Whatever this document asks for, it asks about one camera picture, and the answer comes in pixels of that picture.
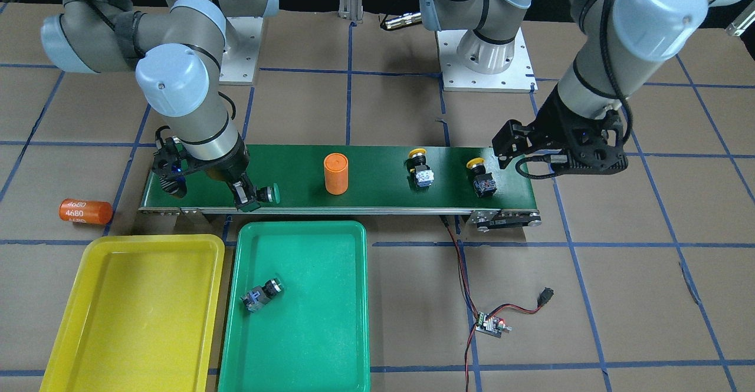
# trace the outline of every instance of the orange bottle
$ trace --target orange bottle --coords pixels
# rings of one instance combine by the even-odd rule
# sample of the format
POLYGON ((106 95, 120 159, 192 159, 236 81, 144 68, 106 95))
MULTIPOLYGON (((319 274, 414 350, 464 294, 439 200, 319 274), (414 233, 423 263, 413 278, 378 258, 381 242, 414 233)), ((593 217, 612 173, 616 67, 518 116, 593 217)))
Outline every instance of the orange bottle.
POLYGON ((349 188, 349 159, 342 153, 331 153, 324 161, 326 167, 326 190, 340 195, 349 188))
POLYGON ((57 215, 64 221, 106 225, 113 218, 113 206, 96 200, 65 199, 60 202, 57 215))

